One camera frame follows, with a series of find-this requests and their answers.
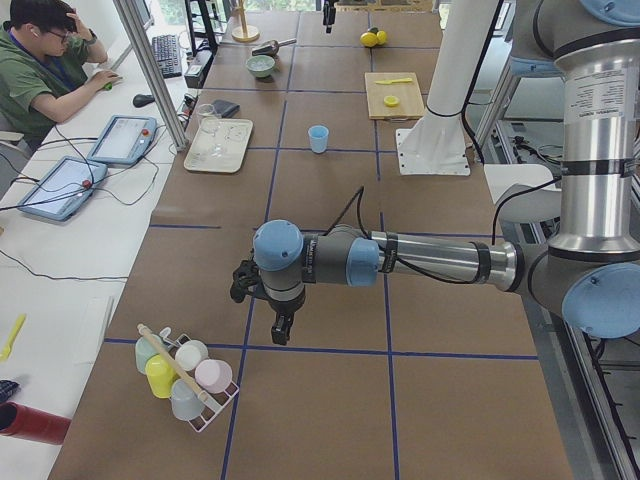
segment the man's arm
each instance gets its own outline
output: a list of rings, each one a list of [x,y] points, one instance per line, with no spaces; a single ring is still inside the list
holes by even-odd
[[[61,97],[54,97],[50,93],[41,93],[31,101],[31,108],[39,111],[45,117],[56,123],[67,121],[78,110],[88,104],[93,96],[104,86],[118,78],[118,74],[110,70],[96,73],[91,80],[76,88],[73,92]]]
[[[67,17],[72,18],[76,22],[76,29],[78,32],[78,36],[87,42],[91,42],[94,39],[91,30],[87,28],[87,26],[82,23],[80,17],[75,13],[67,13]],[[104,45],[100,41],[99,38],[95,39],[95,43],[92,45],[87,45],[87,50],[89,52],[89,56],[87,57],[87,62],[89,63],[103,63],[108,60],[107,50],[104,48]]]

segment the glasses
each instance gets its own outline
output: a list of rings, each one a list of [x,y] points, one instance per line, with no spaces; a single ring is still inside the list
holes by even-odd
[[[60,33],[56,33],[51,30],[49,30],[49,33],[58,37],[60,39],[60,42],[62,42],[63,44],[69,41],[69,36],[71,35],[71,32],[65,32],[64,35],[61,35]]]

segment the yellow knife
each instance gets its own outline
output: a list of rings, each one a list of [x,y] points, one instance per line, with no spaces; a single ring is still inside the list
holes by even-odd
[[[391,85],[392,83],[411,83],[413,82],[413,78],[394,78],[393,80],[376,80],[375,83],[378,85]]]
[[[4,362],[7,358],[9,358],[9,355],[11,355],[11,348],[13,348],[13,342],[18,336],[18,333],[20,333],[20,329],[22,328],[22,325],[24,324],[24,321],[26,318],[27,318],[27,315],[23,313],[18,316],[15,323],[13,324],[13,328],[11,329],[11,333],[9,333],[9,338],[7,339],[7,343],[4,344],[4,347],[0,351],[0,362]]]

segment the tablet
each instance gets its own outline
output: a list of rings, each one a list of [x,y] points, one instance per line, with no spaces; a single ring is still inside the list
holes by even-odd
[[[114,115],[87,160],[108,165],[133,165],[151,145],[158,122],[152,117]]]
[[[107,166],[102,163],[63,157],[20,200],[18,210],[62,222],[89,199],[106,174]]]

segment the lanyard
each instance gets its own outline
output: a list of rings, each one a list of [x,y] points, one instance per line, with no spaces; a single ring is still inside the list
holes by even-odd
[[[65,71],[64,67],[62,66],[62,63],[60,62],[59,59],[55,58],[55,57],[50,57],[51,60],[53,61],[54,65],[56,66],[56,68],[58,69],[58,73],[54,72],[51,68],[47,67],[44,63],[42,63],[40,60],[38,60],[36,57],[34,57],[33,55],[31,55],[31,52],[29,52],[29,50],[27,50],[26,48],[24,48],[24,46],[18,41],[18,39],[16,37],[13,36],[13,33],[11,32],[11,30],[9,30],[9,37],[11,37],[11,41],[18,47],[20,48],[20,50],[22,50],[23,52],[25,52],[27,55],[29,55],[31,58],[33,58],[36,62],[38,62],[40,64],[40,66],[42,68],[44,68],[47,72],[49,72],[51,75],[53,75],[54,77],[56,77],[58,80],[60,80],[65,87],[67,87],[67,89],[71,92],[73,90],[75,90],[75,85],[71,82],[71,80],[69,79],[67,72]]]

